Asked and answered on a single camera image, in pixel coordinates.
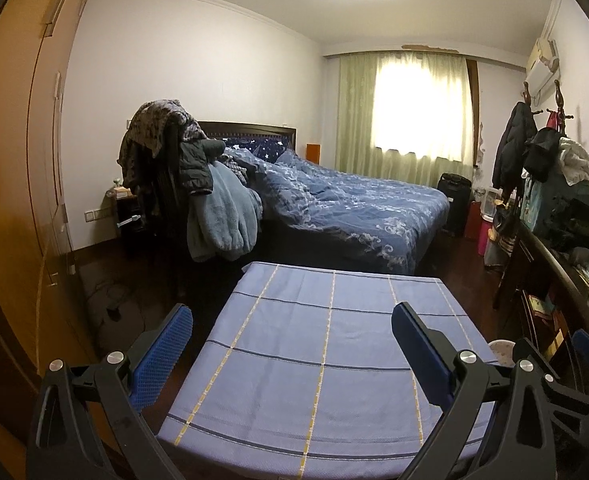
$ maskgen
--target wooden wardrobe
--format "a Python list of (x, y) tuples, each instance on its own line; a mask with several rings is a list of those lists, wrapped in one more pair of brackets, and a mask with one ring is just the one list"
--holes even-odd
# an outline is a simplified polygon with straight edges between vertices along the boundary
[(86, 0), (7, 0), (0, 12), (0, 424), (25, 443), (40, 376), (96, 362), (72, 261), (60, 124)]

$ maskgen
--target dark wooden headboard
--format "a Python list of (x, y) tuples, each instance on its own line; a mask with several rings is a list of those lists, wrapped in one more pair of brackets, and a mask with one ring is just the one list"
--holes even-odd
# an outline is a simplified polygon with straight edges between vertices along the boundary
[(210, 139), (221, 139), (223, 137), (283, 139), (285, 137), (292, 149), (296, 149), (295, 128), (265, 126), (263, 124), (216, 123), (213, 121), (199, 121), (199, 126)]

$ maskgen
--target black suitcase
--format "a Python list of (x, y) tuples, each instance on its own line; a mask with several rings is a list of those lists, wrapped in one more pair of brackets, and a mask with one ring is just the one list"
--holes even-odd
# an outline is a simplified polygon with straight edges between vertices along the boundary
[(472, 183), (464, 176), (444, 173), (436, 189), (446, 195), (450, 202), (450, 212), (444, 230), (454, 236), (463, 235), (465, 222), (468, 220)]

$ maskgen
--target silver screw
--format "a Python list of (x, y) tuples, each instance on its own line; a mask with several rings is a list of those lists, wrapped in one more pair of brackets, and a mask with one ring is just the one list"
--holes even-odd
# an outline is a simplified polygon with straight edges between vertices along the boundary
[(63, 368), (63, 361), (61, 361), (60, 359), (55, 359), (50, 363), (51, 372), (58, 372), (59, 370), (61, 370), (61, 368)]
[(472, 363), (477, 362), (477, 355), (474, 352), (470, 352), (469, 350), (464, 350), (459, 354), (461, 361), (471, 365)]
[(534, 370), (534, 365), (530, 363), (527, 359), (523, 359), (521, 362), (519, 362), (519, 366), (521, 367), (521, 370), (523, 370), (524, 372), (531, 372), (532, 370)]
[(119, 352), (117, 350), (116, 352), (111, 352), (110, 354), (108, 354), (108, 362), (111, 365), (117, 365), (123, 360), (124, 360), (124, 353), (123, 352)]

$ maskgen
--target curtain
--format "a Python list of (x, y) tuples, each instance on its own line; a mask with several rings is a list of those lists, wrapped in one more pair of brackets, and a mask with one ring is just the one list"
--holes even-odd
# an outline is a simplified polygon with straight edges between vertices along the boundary
[(340, 60), (336, 168), (436, 187), (472, 177), (473, 112), (465, 58), (398, 52)]

